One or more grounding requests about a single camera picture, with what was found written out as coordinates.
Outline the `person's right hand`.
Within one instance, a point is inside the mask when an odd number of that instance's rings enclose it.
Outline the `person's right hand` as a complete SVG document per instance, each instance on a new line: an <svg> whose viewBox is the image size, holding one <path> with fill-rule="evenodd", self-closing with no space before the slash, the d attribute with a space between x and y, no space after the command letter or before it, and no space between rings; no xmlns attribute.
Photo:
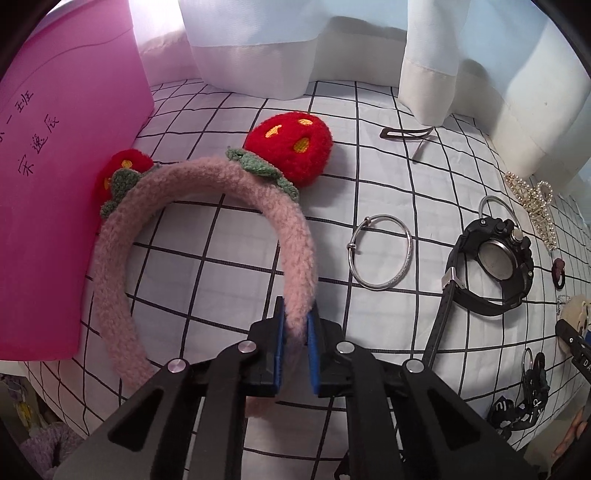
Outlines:
<svg viewBox="0 0 591 480"><path fill-rule="evenodd" d="M583 407L576 413L562 441L551 454L553 460L557 460L561 457L575 441L581 438L588 426L589 416L590 410L587 406Z"/></svg>

